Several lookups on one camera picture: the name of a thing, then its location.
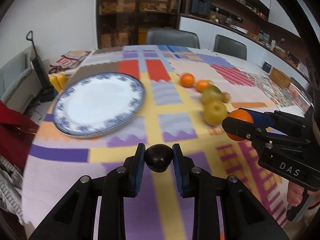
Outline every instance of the blue floral plate rim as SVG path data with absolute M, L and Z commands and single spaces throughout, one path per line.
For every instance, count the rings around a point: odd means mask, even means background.
M 68 124 L 68 120 L 65 117 L 61 117 L 57 114 L 58 108 L 60 106 L 60 100 L 62 98 L 68 98 L 75 91 L 74 87 L 78 86 L 79 84 L 82 84 L 82 82 L 86 84 L 87 83 L 86 81 L 88 79 L 91 79 L 94 77 L 97 77 L 98 79 L 99 77 L 101 79 L 110 79 L 111 77 L 109 76 L 118 76 L 120 78 L 117 78 L 117 79 L 121 81 L 125 81 L 124 79 L 128 79 L 126 81 L 131 81 L 130 87 L 132 88 L 132 91 L 136 92 L 140 96 L 139 99 L 132 98 L 133 100 L 130 102 L 130 104 L 132 104 L 131 107 L 133 107 L 133 110 L 129 114 L 120 113 L 117 116 L 115 116 L 115 118 L 105 120 L 104 127 L 101 127 L 100 129 L 96 129 L 95 131 L 87 132 L 85 127 L 83 127 L 84 129 L 82 131 L 74 131 L 74 130 L 68 129 L 68 125 L 66 126 L 66 124 Z M 119 72 L 103 72 L 103 73 L 93 74 L 93 75 L 84 77 L 76 81 L 75 83 L 71 84 L 70 86 L 65 88 L 65 90 L 59 95 L 59 97 L 55 100 L 55 103 L 52 108 L 53 123 L 60 132 L 71 137 L 92 138 L 96 136 L 101 136 L 104 134 L 111 133 L 119 129 L 120 127 L 126 125 L 129 121 L 131 121 L 135 117 L 137 112 L 139 112 L 140 109 L 142 108 L 145 102 L 145 97 L 146 97 L 146 90 L 143 84 L 141 83 L 141 81 L 129 74 L 119 73 Z

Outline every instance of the basket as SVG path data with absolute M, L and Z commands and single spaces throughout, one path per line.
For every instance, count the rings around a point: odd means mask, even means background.
M 292 81 L 286 74 L 276 69 L 275 67 L 272 68 L 269 78 L 280 88 L 288 88 L 292 83 Z
M 300 90 L 294 84 L 290 84 L 288 90 L 293 97 L 293 101 L 301 108 L 301 110 L 303 112 L 308 111 L 309 107 L 311 106 L 308 98 L 303 96 Z

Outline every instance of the glass cabinet door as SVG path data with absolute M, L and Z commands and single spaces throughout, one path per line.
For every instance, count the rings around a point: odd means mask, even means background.
M 98 47 L 145 44 L 152 27 L 176 28 L 179 0 L 97 0 Z
M 97 0 L 98 47 L 137 44 L 137 0 Z
M 139 0 L 138 44 L 145 44 L 149 28 L 176 28 L 179 0 Z

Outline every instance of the white plate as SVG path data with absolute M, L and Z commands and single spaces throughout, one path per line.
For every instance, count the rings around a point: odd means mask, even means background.
M 53 122 L 63 133 L 89 138 L 128 123 L 141 109 L 145 88 L 123 73 L 100 73 L 66 88 L 53 107 Z

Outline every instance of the human hand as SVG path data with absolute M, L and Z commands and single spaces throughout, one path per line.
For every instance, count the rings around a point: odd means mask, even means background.
M 296 207 L 302 201 L 302 193 L 304 188 L 295 184 L 294 182 L 289 181 L 288 184 L 288 192 L 287 192 L 287 201 L 290 205 Z M 318 202 L 320 202 L 320 190 L 313 192 L 308 190 L 308 194 L 311 196 L 315 196 L 314 201 L 310 204 L 310 207 L 314 206 Z

